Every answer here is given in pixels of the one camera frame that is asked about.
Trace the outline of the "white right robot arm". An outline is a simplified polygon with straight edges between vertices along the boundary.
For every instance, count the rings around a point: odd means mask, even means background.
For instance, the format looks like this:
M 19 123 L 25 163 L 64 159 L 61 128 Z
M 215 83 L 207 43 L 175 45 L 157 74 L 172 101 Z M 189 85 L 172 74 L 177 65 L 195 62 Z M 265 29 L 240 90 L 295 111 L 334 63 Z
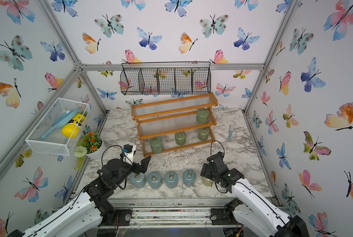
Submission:
M 224 217 L 251 229 L 259 237 L 308 237 L 306 223 L 291 217 L 262 196 L 237 169 L 224 163 L 224 153 L 207 158 L 201 176 L 214 181 L 234 199 L 224 207 Z

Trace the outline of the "blue canister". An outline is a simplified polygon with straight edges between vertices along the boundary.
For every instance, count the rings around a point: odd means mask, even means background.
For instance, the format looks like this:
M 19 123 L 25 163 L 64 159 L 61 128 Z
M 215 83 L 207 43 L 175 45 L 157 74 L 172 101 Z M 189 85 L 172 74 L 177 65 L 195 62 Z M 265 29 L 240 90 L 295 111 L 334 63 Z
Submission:
M 147 177 L 144 173 L 140 173 L 140 174 L 132 173 L 129 176 L 129 180 L 137 189 L 141 189 L 147 184 Z
M 169 171 L 165 174 L 164 181 L 169 189 L 174 189 L 178 185 L 178 174 L 174 171 Z
M 157 171 L 151 172 L 147 177 L 147 181 L 150 187 L 153 189 L 159 189 L 163 183 L 162 176 Z
M 186 187 L 192 187 L 196 181 L 196 173 L 192 169 L 185 170 L 182 176 L 183 184 Z

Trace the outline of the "yellow-green canister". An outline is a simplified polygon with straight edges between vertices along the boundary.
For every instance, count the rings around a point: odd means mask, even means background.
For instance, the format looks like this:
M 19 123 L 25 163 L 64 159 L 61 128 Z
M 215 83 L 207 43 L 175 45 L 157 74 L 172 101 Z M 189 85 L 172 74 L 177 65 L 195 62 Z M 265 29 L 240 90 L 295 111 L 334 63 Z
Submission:
M 205 177 L 201 178 L 203 185 L 207 187 L 212 187 L 214 185 L 214 181 Z

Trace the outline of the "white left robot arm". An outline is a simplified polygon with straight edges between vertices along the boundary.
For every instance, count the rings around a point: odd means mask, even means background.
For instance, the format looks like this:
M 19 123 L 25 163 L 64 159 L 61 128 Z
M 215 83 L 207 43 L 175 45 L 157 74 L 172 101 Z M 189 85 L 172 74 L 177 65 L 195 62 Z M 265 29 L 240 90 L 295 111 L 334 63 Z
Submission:
M 98 178 L 86 185 L 68 204 L 47 219 L 21 232 L 14 230 L 10 237 L 77 237 L 101 223 L 116 224 L 120 212 L 108 198 L 132 173 L 146 173 L 151 156 L 138 163 L 112 159 L 97 171 Z

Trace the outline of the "small green canister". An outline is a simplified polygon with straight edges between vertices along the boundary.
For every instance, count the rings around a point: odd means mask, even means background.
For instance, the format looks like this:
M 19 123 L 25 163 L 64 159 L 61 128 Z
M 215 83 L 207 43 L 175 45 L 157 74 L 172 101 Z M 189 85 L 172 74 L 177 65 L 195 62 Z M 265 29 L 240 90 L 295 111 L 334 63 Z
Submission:
M 186 133 L 184 131 L 175 133 L 175 142 L 177 145 L 182 146 L 186 143 Z
M 201 127 L 198 129 L 198 139 L 200 141 L 206 141 L 210 135 L 209 127 Z

